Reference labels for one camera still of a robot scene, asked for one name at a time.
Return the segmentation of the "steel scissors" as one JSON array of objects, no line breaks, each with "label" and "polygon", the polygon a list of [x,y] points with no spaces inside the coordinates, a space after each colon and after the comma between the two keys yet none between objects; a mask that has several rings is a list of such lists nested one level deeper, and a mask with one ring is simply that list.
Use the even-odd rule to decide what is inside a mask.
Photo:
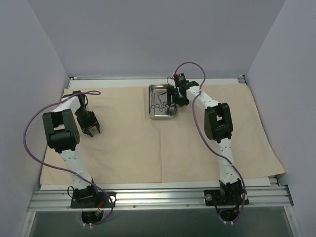
[{"label": "steel scissors", "polygon": [[166,92],[162,92],[160,94],[157,95],[158,97],[158,100],[159,100],[159,103],[160,103],[160,107],[159,107],[159,111],[160,112],[163,112],[163,111],[167,111],[169,109],[168,105],[167,105],[167,102],[166,101],[162,101],[161,97],[163,95],[166,95]]}]

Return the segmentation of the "steel instrument tray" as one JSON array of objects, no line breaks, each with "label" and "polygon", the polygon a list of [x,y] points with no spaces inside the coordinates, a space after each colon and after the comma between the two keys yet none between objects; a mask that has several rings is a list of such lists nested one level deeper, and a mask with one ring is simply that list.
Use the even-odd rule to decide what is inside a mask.
[{"label": "steel instrument tray", "polygon": [[[149,110],[149,116],[151,119],[173,119],[177,115],[177,108],[169,108],[167,111],[160,112],[158,109],[153,110],[150,107],[150,105],[151,105],[150,93],[152,92],[155,94],[156,103],[159,103],[157,95],[162,93],[162,92],[166,92],[166,88],[167,88],[167,84],[152,84],[152,85],[149,85],[149,87],[148,87],[148,94],[149,94],[149,96],[148,96],[149,97],[148,110]],[[162,101],[167,102],[167,94],[163,95],[161,97],[161,99],[162,99]]]}]

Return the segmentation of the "beige cloth surgical kit roll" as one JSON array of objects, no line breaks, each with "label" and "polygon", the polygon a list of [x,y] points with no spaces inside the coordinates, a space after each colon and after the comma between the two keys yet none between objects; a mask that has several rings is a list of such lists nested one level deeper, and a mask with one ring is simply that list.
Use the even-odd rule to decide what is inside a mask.
[{"label": "beige cloth surgical kit roll", "polygon": [[[283,174],[249,88],[230,83],[202,89],[230,107],[234,163],[243,178]],[[173,119],[154,120],[147,87],[103,88],[88,99],[101,129],[81,134],[77,149],[97,184],[219,180],[215,144],[203,143],[198,133],[204,112],[197,106],[179,108]]]}]

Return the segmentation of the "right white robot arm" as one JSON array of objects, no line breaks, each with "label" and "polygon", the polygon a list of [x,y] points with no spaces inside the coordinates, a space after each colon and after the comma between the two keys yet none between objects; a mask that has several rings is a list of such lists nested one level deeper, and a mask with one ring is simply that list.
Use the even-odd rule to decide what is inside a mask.
[{"label": "right white robot arm", "polygon": [[195,81],[178,87],[169,85],[166,94],[169,106],[186,106],[192,102],[193,117],[200,137],[218,159],[220,200],[229,204],[236,198],[245,198],[244,180],[234,165],[233,123],[229,105],[214,100]]}]

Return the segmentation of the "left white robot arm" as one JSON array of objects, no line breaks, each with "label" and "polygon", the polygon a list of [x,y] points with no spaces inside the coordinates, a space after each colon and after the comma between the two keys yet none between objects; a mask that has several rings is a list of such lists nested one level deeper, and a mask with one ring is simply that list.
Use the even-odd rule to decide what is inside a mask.
[{"label": "left white robot arm", "polygon": [[95,113],[87,109],[86,95],[86,92],[77,90],[63,96],[62,103],[53,111],[44,113],[42,120],[48,146],[62,158],[66,168],[73,171],[72,198],[94,207],[99,203],[100,195],[80,157],[79,129],[93,137],[91,129],[100,132],[100,124]]}]

